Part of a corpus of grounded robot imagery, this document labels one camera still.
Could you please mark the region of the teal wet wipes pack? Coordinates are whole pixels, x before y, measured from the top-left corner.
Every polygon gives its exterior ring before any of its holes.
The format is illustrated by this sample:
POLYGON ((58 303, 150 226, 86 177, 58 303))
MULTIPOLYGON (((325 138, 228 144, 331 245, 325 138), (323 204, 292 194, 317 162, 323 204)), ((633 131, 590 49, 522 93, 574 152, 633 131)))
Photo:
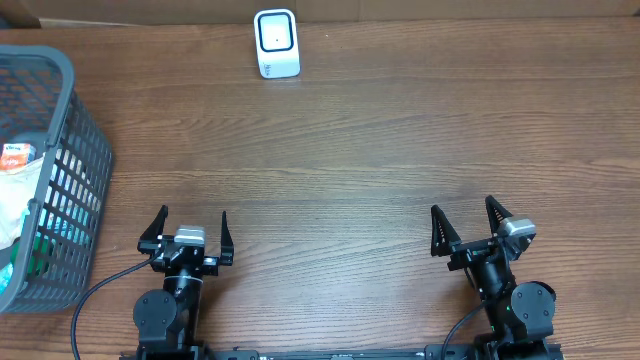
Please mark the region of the teal wet wipes pack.
POLYGON ((99 218, 82 206, 45 205, 23 217, 21 236, 1 251, 1 298, 66 306, 84 291, 99 218))

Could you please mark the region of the beige foil pouch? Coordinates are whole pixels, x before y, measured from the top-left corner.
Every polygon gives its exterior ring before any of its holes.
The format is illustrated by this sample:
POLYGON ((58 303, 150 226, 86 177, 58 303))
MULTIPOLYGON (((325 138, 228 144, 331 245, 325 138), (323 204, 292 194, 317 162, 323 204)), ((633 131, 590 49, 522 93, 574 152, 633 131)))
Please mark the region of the beige foil pouch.
POLYGON ((1 249, 21 236, 28 202, 35 196, 44 158, 1 171, 1 249))

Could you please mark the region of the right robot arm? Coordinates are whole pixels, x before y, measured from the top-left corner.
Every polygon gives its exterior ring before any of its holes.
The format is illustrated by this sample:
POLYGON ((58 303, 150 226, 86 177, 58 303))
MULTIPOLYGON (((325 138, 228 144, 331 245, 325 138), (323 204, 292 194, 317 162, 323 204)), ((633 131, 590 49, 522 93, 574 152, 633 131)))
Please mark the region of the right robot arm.
POLYGON ((480 304, 460 319, 440 346, 427 346, 425 355, 438 359, 561 359, 559 345, 547 338, 554 333, 556 292, 540 281, 518 283, 511 264, 536 236, 536 225, 518 217, 489 195, 485 198, 491 236, 463 242, 437 205, 431 207, 431 255, 447 257, 448 269, 462 270, 480 304), (491 331, 471 344, 454 346, 457 331, 479 312, 485 312, 491 331))

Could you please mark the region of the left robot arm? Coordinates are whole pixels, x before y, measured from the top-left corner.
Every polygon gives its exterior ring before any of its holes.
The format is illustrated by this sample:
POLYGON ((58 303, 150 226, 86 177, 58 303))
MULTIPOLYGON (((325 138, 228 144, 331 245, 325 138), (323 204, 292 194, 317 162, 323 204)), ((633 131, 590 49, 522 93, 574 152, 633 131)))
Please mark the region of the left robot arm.
POLYGON ((164 275, 163 287, 144 293, 133 309, 139 333, 137 359, 212 359, 212 351, 196 339, 205 276, 233 264, 234 244, 227 215, 221 219, 221 253, 205 253, 206 233, 182 225, 174 235, 163 233, 168 207, 162 206, 142 233, 137 249, 147 254, 153 271, 164 275))

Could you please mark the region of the orange Kleenex tissue pack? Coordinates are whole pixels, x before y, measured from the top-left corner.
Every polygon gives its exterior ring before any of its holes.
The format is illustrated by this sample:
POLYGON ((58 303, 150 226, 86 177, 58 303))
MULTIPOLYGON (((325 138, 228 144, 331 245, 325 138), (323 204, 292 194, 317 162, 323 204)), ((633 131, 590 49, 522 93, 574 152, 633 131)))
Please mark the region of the orange Kleenex tissue pack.
POLYGON ((5 143, 2 147, 0 168, 2 171, 17 170, 35 160, 37 149, 29 143, 5 143))

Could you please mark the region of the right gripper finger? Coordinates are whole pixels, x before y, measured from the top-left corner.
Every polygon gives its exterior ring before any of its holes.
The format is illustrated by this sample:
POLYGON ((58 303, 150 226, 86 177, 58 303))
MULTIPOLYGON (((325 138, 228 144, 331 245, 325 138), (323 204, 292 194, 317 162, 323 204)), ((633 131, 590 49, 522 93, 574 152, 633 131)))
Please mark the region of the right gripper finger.
POLYGON ((498 232, 502 220, 513 216, 513 214, 503 207, 492 195, 485 198, 485 207, 492 234, 498 232))
POLYGON ((431 207, 431 220, 431 255, 439 257, 451 255, 462 244, 460 236, 438 205, 431 207))

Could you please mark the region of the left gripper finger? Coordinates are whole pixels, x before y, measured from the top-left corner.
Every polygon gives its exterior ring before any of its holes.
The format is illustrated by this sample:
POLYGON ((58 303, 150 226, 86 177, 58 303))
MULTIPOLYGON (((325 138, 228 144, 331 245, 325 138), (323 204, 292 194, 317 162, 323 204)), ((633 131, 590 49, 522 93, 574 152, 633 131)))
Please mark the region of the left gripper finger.
POLYGON ((227 213, 222 213, 221 221, 221 256, 233 257, 234 256, 234 243, 228 228, 227 213))
POLYGON ((151 224, 140 236, 141 242, 156 242, 164 232, 164 225, 168 217, 168 206, 162 205, 151 224))

